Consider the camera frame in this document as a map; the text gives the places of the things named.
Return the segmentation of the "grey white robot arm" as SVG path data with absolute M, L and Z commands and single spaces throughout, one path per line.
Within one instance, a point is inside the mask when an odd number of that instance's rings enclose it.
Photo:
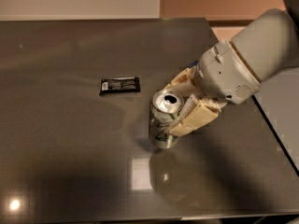
M 299 0 L 283 2 L 285 10 L 267 10 L 165 86 L 187 99 L 167 133 L 181 137 L 207 125 L 226 105 L 243 103 L 263 82 L 298 65 Z

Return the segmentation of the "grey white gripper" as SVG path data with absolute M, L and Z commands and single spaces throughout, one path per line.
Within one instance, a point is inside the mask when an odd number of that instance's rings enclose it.
M 232 44 L 218 42 L 202 55 L 196 67 L 185 68 L 164 87 L 182 97 L 190 96 L 166 132 L 177 137 L 191 133 L 213 121 L 227 102 L 239 105 L 260 88 L 260 80 Z

